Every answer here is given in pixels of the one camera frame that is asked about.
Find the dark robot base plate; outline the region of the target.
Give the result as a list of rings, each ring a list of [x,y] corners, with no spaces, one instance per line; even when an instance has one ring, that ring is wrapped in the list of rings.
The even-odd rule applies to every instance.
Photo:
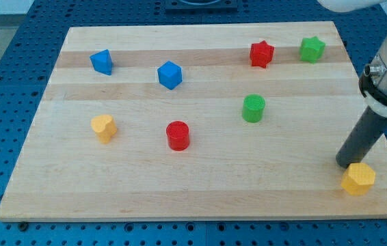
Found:
[[[182,10],[236,10],[238,0],[163,0],[166,12]]]

